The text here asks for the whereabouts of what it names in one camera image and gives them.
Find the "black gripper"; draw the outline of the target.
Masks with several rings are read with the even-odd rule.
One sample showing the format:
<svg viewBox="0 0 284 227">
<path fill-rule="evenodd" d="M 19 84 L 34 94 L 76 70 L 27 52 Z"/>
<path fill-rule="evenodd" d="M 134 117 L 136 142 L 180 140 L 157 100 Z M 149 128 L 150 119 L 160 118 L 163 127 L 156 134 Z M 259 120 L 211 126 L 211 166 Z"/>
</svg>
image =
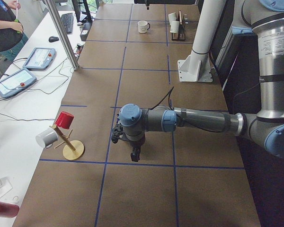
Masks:
<svg viewBox="0 0 284 227">
<path fill-rule="evenodd" d="M 112 129 L 111 141 L 116 144 L 119 140 L 127 141 L 133 147 L 131 152 L 131 160 L 138 162 L 140 160 L 141 146 L 145 143 L 145 132 L 137 135 L 128 135 L 123 131 L 121 124 L 116 124 Z"/>
</svg>

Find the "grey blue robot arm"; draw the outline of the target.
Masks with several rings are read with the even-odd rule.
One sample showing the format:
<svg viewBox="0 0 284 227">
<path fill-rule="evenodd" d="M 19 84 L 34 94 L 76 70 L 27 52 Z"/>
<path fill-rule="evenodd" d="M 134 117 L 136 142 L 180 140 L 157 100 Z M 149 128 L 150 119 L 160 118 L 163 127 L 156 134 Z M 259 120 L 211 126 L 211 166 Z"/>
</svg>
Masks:
<svg viewBox="0 0 284 227">
<path fill-rule="evenodd" d="M 237 0 L 233 14 L 235 35 L 257 35 L 261 109 L 256 114 L 209 112 L 157 105 L 151 109 L 124 105 L 111 140 L 132 146 L 132 161 L 139 161 L 147 131 L 172 132 L 195 127 L 211 132 L 232 132 L 284 158 L 284 0 Z"/>
</svg>

